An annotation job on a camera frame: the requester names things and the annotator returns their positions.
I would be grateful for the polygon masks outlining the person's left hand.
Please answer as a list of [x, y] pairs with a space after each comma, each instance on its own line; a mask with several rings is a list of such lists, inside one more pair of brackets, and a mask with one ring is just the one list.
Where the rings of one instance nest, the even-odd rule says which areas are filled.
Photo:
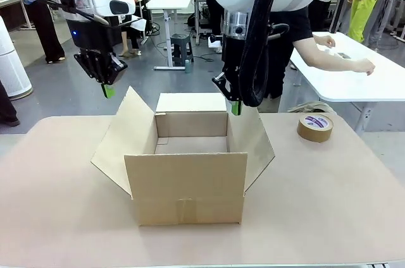
[[335, 40], [329, 35], [324, 36], [313, 35], [313, 37], [315, 39], [315, 42], [320, 46], [326, 46], [329, 48], [335, 47]]

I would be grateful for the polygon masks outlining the person's right hand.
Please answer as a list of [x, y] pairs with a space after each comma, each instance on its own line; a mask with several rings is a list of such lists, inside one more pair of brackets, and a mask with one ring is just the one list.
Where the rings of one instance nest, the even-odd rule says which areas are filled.
[[360, 59], [354, 62], [356, 73], [366, 73], [371, 75], [375, 70], [375, 65], [369, 59]]

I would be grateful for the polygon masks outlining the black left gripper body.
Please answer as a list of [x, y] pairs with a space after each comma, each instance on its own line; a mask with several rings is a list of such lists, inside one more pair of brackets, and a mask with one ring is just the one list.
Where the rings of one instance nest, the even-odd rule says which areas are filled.
[[80, 55], [89, 52], [108, 55], [113, 53], [112, 27], [95, 21], [67, 20], [73, 43]]

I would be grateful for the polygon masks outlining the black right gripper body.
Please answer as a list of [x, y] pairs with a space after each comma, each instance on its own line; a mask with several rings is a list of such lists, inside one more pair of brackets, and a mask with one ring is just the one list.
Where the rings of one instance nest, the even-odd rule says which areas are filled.
[[236, 71], [240, 66], [244, 45], [244, 40], [225, 36], [222, 49], [222, 61], [224, 62], [222, 72], [227, 74]]

